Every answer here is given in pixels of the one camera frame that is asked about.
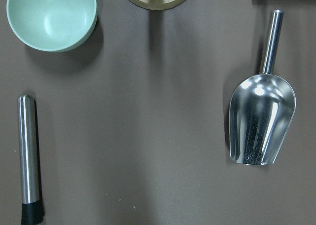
scoop handle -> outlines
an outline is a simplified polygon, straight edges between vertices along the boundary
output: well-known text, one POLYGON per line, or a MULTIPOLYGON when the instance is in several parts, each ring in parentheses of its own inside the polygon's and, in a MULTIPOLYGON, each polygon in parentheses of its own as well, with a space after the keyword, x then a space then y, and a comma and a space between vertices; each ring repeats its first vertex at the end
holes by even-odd
POLYGON ((279 9, 271 12, 268 43, 262 68, 263 74, 272 74, 277 55, 276 50, 281 32, 283 14, 284 12, 279 9))
POLYGON ((22 186, 21 225, 34 225, 43 220, 39 189, 35 100, 28 95, 20 96, 18 109, 22 186))

bowl rim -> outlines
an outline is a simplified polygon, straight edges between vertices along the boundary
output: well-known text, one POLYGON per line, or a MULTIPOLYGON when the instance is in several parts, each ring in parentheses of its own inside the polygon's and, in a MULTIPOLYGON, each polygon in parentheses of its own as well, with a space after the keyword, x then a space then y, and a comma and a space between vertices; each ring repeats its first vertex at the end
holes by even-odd
POLYGON ((96 19, 97 19, 97 0, 93 0, 93 12, 94 13, 94 18, 92 19, 91 23, 89 25, 87 25, 87 30, 80 36, 79 39, 77 39, 76 41, 72 42, 71 44, 67 44, 67 45, 64 45, 64 46, 60 46, 58 48, 41 48, 41 47, 38 47, 36 45, 33 45, 31 43, 29 43, 28 41, 25 41, 18 33, 17 31, 15 30, 15 27, 14 25, 12 24, 11 22, 11 18, 10 18, 10 14, 9 14, 9 4, 10 4, 10 0, 7 0, 6 1, 6 15, 7 15, 7 18, 8 18, 8 22, 9 22, 9 25, 12 29, 12 31, 14 32, 14 34, 23 42, 25 43, 27 46, 30 46, 34 49, 37 49, 37 50, 40 50, 40 51, 49 51, 49 52, 62 52, 62 51, 67 51, 67 50, 71 50, 71 49, 74 49, 76 47, 78 47, 79 45, 81 45, 82 43, 84 43, 85 40, 83 40, 82 43, 80 43, 82 41, 83 38, 85 38, 86 35, 88 35, 89 32, 92 33, 91 29, 94 29, 94 26, 96 24, 96 19))

black rubber end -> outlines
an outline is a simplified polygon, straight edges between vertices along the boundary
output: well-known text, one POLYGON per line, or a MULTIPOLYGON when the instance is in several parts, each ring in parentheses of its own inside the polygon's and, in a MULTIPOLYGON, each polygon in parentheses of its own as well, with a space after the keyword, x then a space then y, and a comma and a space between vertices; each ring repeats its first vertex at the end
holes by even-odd
POLYGON ((44 209, 41 200, 31 204, 22 204, 21 225, 35 225, 43 221, 44 209))

metal scoop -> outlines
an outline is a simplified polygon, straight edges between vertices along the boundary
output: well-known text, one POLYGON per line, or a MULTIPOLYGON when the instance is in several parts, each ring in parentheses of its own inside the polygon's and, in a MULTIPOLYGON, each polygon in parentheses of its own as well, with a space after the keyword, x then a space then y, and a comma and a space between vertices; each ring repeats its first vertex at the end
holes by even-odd
POLYGON ((283 11, 271 13, 262 73, 242 82, 230 103, 230 155, 237 163, 274 163, 291 124, 296 99, 292 87, 273 75, 283 11))

bowl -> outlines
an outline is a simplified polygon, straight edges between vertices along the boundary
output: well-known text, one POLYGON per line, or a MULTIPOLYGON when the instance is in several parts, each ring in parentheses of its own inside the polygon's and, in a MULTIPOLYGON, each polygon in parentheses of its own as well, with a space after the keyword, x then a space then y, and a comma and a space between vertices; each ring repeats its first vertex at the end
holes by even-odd
POLYGON ((15 35, 26 45, 50 52, 74 49, 91 35, 97 20, 96 0, 7 0, 15 35))

